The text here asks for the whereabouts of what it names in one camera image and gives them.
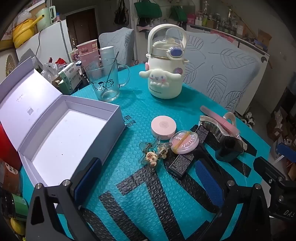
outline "box lid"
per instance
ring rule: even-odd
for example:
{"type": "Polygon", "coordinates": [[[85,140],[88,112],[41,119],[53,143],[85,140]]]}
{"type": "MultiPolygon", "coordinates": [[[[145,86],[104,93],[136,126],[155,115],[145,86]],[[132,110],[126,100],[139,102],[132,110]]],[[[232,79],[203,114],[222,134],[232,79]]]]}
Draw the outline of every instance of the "box lid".
{"type": "Polygon", "coordinates": [[[34,124],[62,93],[34,68],[29,58],[0,84],[0,121],[18,151],[34,124]]]}

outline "black cup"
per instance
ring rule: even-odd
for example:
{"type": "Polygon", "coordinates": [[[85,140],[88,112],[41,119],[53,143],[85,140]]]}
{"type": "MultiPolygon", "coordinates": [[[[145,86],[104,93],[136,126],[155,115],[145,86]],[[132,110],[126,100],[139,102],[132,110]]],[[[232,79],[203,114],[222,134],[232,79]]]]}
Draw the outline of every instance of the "black cup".
{"type": "Polygon", "coordinates": [[[244,151],[242,141],[235,137],[225,137],[221,147],[216,150],[215,157],[218,161],[231,162],[244,151]]]}

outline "chair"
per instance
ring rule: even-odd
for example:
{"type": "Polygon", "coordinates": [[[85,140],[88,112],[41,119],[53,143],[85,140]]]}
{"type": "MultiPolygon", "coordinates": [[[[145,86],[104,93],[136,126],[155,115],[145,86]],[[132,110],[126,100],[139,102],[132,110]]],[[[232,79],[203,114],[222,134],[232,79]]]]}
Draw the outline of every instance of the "chair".
{"type": "MultiPolygon", "coordinates": [[[[256,56],[242,51],[217,34],[187,33],[184,83],[233,112],[248,84],[258,74],[256,56]]],[[[182,39],[175,28],[166,35],[182,39]]]]}
{"type": "Polygon", "coordinates": [[[129,28],[121,28],[99,36],[100,47],[114,46],[114,55],[119,52],[117,62],[128,66],[132,63],[134,42],[134,30],[129,28]]]}

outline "metal screw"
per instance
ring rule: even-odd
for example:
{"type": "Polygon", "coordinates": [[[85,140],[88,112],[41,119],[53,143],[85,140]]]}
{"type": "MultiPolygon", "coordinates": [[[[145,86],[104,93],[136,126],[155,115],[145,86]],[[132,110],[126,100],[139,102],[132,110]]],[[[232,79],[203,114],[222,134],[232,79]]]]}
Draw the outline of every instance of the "metal screw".
{"type": "Polygon", "coordinates": [[[228,186],[232,187],[234,185],[234,181],[233,180],[228,180],[227,184],[228,184],[228,186]]]}
{"type": "Polygon", "coordinates": [[[256,189],[261,189],[261,185],[258,184],[258,183],[256,183],[256,184],[255,184],[255,188],[256,188],[256,189]]]}
{"type": "Polygon", "coordinates": [[[70,180],[64,180],[63,182],[62,182],[62,184],[64,185],[64,186],[68,186],[69,184],[70,184],[70,180]]]}
{"type": "Polygon", "coordinates": [[[36,189],[40,189],[41,187],[42,187],[42,183],[37,183],[35,186],[36,189]]]}
{"type": "Polygon", "coordinates": [[[284,201],[284,197],[283,197],[283,195],[280,195],[280,196],[279,196],[279,201],[280,201],[280,202],[283,202],[283,201],[284,201]]]}

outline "green electric kettle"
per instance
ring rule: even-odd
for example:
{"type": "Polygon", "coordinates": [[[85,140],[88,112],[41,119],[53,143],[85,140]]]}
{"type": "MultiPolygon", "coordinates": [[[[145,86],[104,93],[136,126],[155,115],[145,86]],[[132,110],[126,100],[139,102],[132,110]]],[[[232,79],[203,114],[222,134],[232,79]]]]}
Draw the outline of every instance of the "green electric kettle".
{"type": "Polygon", "coordinates": [[[38,32],[52,25],[53,20],[57,17],[55,6],[43,8],[35,16],[38,18],[42,15],[44,18],[37,23],[38,32]]]}

